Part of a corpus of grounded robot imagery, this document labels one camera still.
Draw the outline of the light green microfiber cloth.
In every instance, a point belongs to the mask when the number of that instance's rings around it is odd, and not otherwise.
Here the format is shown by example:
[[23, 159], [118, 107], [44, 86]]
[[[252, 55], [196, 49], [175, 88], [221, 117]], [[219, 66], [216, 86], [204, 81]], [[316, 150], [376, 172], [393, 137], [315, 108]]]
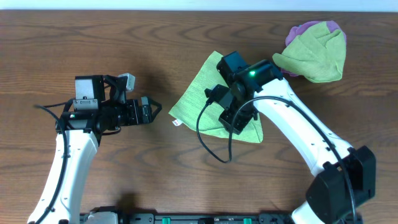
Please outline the light green microfiber cloth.
[[[207, 101], [205, 89], [212, 89], [218, 84], [227, 85], [216, 69], [222, 56], [217, 51], [210, 54], [185, 93], [169, 111], [171, 116], [193, 131], [197, 128], [198, 115]], [[201, 116], [199, 131], [202, 134], [227, 139], [229, 133], [218, 121], [222, 112], [223, 108], [216, 103], [207, 107]], [[261, 143], [264, 139], [261, 121], [252, 119], [241, 134], [233, 134], [233, 139], [249, 143]]]

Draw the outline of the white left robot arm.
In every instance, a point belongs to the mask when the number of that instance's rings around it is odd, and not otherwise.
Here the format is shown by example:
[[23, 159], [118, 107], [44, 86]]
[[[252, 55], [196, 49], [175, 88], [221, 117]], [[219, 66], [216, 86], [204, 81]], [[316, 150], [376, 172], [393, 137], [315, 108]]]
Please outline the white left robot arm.
[[123, 126], [150, 124], [160, 103], [143, 96], [129, 100], [136, 78], [130, 73], [77, 76], [75, 97], [55, 119], [56, 148], [44, 191], [28, 223], [79, 223], [86, 178], [103, 136]]

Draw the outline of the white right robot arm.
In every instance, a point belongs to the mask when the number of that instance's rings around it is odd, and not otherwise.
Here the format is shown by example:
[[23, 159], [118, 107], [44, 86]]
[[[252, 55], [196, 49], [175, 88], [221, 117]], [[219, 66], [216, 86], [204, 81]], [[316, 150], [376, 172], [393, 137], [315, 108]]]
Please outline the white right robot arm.
[[218, 104], [219, 121], [240, 134], [262, 113], [298, 150], [314, 176], [294, 223], [358, 223], [356, 207], [375, 195], [376, 157], [366, 146], [355, 149], [327, 128], [296, 96], [270, 61], [247, 64], [238, 52], [221, 58], [217, 71], [226, 82]]

